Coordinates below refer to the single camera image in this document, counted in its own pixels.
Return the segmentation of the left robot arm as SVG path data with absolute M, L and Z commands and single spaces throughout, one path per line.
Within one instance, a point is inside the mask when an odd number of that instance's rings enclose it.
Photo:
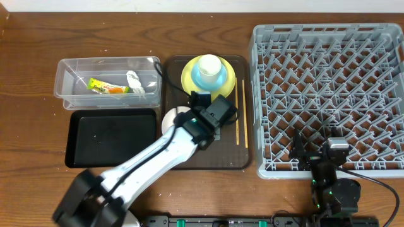
M 217 129 L 237 112 L 219 95 L 205 108 L 177 112 L 167 132 L 127 162 L 99 176 L 89 169 L 72 181 L 52 215 L 58 226 L 123 226 L 128 209 L 154 181 L 206 149 Z

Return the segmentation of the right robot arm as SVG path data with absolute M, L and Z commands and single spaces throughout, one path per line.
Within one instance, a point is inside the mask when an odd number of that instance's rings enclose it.
M 292 150 L 288 157 L 298 160 L 299 170 L 309 170 L 312 175 L 312 199 L 319 211 L 312 218 L 316 226 L 350 224 L 350 215 L 358 211 L 361 186 L 356 180 L 338 178 L 337 168 L 347 162 L 351 147 L 335 128 L 317 151 L 304 147 L 303 135 L 296 129 Z

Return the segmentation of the white bowl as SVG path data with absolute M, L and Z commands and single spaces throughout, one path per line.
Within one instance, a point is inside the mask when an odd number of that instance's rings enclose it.
M 174 125 L 174 119 L 178 113 L 187 112 L 188 110 L 190 110 L 190 108 L 185 106 L 178 106 L 170 109 L 164 115 L 162 120 L 162 126 L 161 126 L 162 134 L 164 135 L 168 131 L 168 129 Z

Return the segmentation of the yellow green snack wrapper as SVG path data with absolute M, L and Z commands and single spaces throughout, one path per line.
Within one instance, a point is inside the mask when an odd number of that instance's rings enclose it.
M 95 78 L 90 78 L 86 88 L 98 94 L 122 94 L 129 91 L 128 86 L 110 84 Z

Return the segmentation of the white tissue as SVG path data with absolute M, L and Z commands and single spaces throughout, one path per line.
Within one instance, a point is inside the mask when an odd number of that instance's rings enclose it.
M 140 78 L 134 71 L 128 71 L 126 73 L 128 85 L 135 95 L 140 98 L 145 98 L 145 90 L 141 85 Z

